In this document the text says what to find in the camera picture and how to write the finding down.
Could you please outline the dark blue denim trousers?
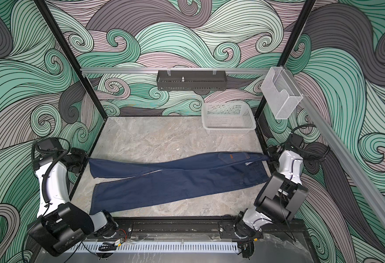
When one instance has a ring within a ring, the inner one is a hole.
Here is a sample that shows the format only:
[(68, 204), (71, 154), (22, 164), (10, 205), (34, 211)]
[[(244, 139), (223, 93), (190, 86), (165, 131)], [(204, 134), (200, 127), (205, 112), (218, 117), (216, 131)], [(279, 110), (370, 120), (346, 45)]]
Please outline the dark blue denim trousers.
[(155, 206), (183, 199), (254, 187), (268, 180), (256, 152), (209, 152), (163, 163), (123, 163), (90, 159), (95, 185), (90, 214)]

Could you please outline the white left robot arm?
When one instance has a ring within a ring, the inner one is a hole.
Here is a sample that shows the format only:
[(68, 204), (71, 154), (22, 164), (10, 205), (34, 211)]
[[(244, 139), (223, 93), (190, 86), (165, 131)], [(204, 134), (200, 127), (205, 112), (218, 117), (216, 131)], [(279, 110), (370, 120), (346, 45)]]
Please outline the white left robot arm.
[(62, 138), (34, 141), (32, 169), (39, 182), (40, 203), (37, 218), (28, 226), (28, 235), (52, 256), (59, 256), (87, 237), (112, 238), (117, 223), (102, 210), (89, 215), (70, 201), (68, 173), (79, 173), (86, 152), (68, 147)]

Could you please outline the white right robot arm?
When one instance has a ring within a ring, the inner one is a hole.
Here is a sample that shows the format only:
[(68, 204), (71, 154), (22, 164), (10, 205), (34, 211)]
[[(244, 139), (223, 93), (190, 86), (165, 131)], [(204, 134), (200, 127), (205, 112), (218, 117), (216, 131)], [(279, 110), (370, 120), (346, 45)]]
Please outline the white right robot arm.
[(254, 208), (238, 215), (234, 223), (238, 238), (254, 235), (276, 224), (288, 224), (306, 200), (309, 190), (301, 181), (303, 149), (286, 146), (279, 157), (279, 168), (260, 190)]

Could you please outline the white perforated plastic basket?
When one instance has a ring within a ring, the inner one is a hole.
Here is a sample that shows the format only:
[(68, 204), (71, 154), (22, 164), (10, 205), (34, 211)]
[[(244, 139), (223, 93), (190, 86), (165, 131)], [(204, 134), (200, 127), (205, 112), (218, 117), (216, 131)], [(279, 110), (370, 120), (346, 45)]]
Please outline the white perforated plastic basket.
[(209, 135), (242, 135), (256, 129), (253, 112), (243, 101), (204, 103), (201, 119)]

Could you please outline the black corner frame post right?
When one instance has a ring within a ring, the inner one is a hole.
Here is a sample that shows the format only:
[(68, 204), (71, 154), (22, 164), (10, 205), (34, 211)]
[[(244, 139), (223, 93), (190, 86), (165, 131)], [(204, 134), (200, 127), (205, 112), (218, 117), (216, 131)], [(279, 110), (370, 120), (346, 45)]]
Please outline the black corner frame post right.
[[(298, 42), (298, 39), (299, 39), (303, 29), (304, 29), (304, 26), (306, 24), (306, 21), (310, 15), (311, 11), (313, 10), (315, 3), (316, 3), (315, 1), (305, 1), (304, 2), (303, 8), (302, 8), (302, 10), (298, 16), (297, 21), (295, 22), (295, 24), (293, 26), (290, 38), (287, 41), (286, 47), (285, 47), (276, 67), (284, 67), (286, 69), (286, 62), (289, 59), (293, 48), (295, 47), (295, 45)], [(256, 121), (261, 119), (261, 115), (263, 113), (264, 107), (267, 105), (268, 105), (268, 103), (267, 103), (265, 97), (263, 96), (263, 98), (262, 98), (262, 100), (261, 100), (261, 102), (257, 108), (257, 111), (255, 112)]]

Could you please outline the black corner frame post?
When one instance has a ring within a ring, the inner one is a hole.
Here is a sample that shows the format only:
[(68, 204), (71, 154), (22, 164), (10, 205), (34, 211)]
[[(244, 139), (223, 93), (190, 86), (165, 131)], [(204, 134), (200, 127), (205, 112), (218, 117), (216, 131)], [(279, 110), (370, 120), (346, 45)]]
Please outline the black corner frame post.
[[(315, 1), (305, 1), (304, 2), (303, 8), (302, 8), (302, 10), (298, 16), (297, 21), (295, 22), (295, 24), (293, 26), (290, 38), (287, 41), (286, 47), (285, 47), (276, 67), (284, 67), (286, 69), (286, 62), (289, 59), (293, 48), (295, 47), (295, 45), (298, 42), (298, 39), (299, 39), (303, 29), (304, 29), (304, 26), (306, 24), (306, 21), (310, 15), (311, 11), (313, 10), (315, 3), (316, 3)], [(262, 98), (262, 100), (261, 100), (261, 102), (257, 108), (257, 111), (255, 112), (256, 121), (261, 119), (261, 115), (263, 113), (264, 107), (267, 105), (268, 105), (268, 103), (267, 103), (265, 97), (263, 96), (263, 98)]]
[(34, 0), (34, 4), (38, 8), (40, 14), (42, 15), (43, 19), (47, 23), (49, 29), (51, 30), (52, 34), (54, 35), (55, 39), (57, 40), (59, 46), (64, 52), (64, 55), (66, 56), (67, 60), (69, 61), (70, 65), (74, 69), (78, 79), (80, 80), (82, 86), (86, 90), (87, 94), (90, 96), (93, 104), (95, 105), (96, 109), (98, 110), (100, 116), (102, 119), (106, 122), (107, 121), (107, 113), (105, 112), (101, 102), (99, 101), (95, 90), (93, 89), (93, 86), (91, 85), (90, 81), (83, 76), (81, 71), (81, 66), (76, 59), (74, 53), (72, 52), (69, 44), (67, 43), (64, 34), (62, 33), (61, 29), (59, 28), (57, 22), (55, 21), (51, 11), (49, 10), (47, 4), (45, 1), (41, 0)]

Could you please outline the aluminium right wall rail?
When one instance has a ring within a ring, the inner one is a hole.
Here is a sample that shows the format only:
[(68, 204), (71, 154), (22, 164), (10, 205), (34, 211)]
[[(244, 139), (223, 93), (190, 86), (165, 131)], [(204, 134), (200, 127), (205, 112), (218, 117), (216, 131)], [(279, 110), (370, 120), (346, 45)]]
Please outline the aluminium right wall rail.
[(302, 92), (294, 75), (285, 69), (286, 75), (303, 97), (300, 103), (306, 109), (314, 125), (318, 128), (328, 145), (335, 152), (344, 170), (350, 175), (352, 181), (359, 188), (371, 209), (385, 228), (385, 199), (379, 190), (374, 186), (367, 173), (363, 170), (354, 155), (347, 149), (343, 141), (335, 133), (332, 127), (326, 122), (318, 112), (316, 106), (312, 104), (309, 97)]

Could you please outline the aluminium wall rail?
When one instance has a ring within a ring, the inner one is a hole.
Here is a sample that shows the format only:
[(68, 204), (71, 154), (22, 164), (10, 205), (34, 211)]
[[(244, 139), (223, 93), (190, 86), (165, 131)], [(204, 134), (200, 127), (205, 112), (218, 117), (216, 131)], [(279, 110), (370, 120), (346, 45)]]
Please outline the aluminium wall rail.
[(335, 133), (332, 127), (326, 122), (318, 112), (316, 106), (312, 104), (309, 97), (302, 92), (294, 75), (285, 69), (286, 75), (303, 97), (300, 103), (306, 109), (314, 125), (318, 128), (328, 145), (335, 152), (344, 170), (350, 175), (352, 181), (359, 188), (371, 209), (385, 228), (385, 199), (379, 190), (374, 186), (367, 173), (363, 170), (354, 155), (347, 149), (343, 141)]
[(136, 67), (112, 67), (112, 68), (97, 68), (88, 67), (81, 68), (81, 73), (84, 75), (88, 74), (157, 74), (158, 71), (225, 71), (226, 74), (230, 75), (262, 75), (269, 71), (269, 68), (253, 69), (253, 68), (136, 68)]

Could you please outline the clear plastic wall bin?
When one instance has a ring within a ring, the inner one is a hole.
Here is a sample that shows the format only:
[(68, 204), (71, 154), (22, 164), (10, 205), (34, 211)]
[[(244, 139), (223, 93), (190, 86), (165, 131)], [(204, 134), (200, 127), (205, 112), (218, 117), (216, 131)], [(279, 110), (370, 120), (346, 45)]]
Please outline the clear plastic wall bin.
[(288, 119), (303, 99), (292, 72), (284, 67), (271, 67), (260, 88), (277, 120)]

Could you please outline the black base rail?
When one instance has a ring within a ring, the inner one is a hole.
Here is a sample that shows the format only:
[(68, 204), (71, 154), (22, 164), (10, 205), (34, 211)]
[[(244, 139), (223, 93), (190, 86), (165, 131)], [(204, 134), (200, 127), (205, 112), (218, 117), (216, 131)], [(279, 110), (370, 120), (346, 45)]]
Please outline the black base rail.
[(294, 219), (289, 224), (267, 224), (260, 229), (256, 223), (245, 223), (238, 216), (212, 217), (115, 217), (117, 237), (145, 237), (156, 235), (208, 235), (222, 239), (239, 240), (262, 238), (263, 234), (301, 240), (309, 238), (303, 220)]

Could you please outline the aluminium back wall rail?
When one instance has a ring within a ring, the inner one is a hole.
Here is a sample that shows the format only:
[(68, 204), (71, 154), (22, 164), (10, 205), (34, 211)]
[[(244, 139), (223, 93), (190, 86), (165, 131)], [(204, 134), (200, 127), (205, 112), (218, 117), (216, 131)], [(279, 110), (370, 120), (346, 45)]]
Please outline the aluminium back wall rail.
[(88, 74), (157, 74), (158, 71), (225, 71), (226, 74), (230, 75), (262, 75), (269, 71), (269, 68), (253, 69), (253, 68), (136, 68), (136, 67), (112, 67), (112, 68), (97, 68), (88, 67), (81, 68), (81, 73), (84, 75)]

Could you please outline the black corner frame post left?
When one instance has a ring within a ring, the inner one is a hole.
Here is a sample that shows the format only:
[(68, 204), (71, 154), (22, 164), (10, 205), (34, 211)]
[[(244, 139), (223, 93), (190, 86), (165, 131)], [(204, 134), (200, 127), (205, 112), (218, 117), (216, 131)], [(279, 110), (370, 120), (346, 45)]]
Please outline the black corner frame post left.
[(90, 81), (83, 76), (81, 71), (81, 66), (76, 59), (74, 53), (72, 52), (69, 44), (67, 43), (64, 34), (62, 33), (61, 29), (59, 28), (57, 22), (55, 21), (51, 11), (49, 10), (47, 4), (45, 1), (41, 0), (34, 0), (34, 4), (38, 8), (40, 14), (42, 15), (43, 19), (47, 23), (49, 29), (51, 30), (52, 34), (54, 35), (55, 39), (57, 40), (59, 46), (64, 52), (64, 55), (66, 56), (67, 60), (69, 61), (70, 65), (74, 69), (78, 79), (80, 80), (82, 86), (86, 90), (87, 94), (90, 96), (93, 104), (95, 105), (96, 109), (98, 110), (100, 116), (102, 119), (106, 122), (107, 121), (107, 113), (105, 112), (101, 102), (99, 101), (95, 90), (93, 89), (93, 86), (91, 85)]

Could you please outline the black perforated wall tray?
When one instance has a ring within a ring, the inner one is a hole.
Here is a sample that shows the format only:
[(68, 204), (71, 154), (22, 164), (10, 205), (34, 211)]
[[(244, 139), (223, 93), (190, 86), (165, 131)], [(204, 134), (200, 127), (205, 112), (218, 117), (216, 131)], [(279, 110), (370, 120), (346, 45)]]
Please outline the black perforated wall tray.
[(159, 71), (156, 82), (161, 91), (223, 91), (227, 75), (225, 71)]

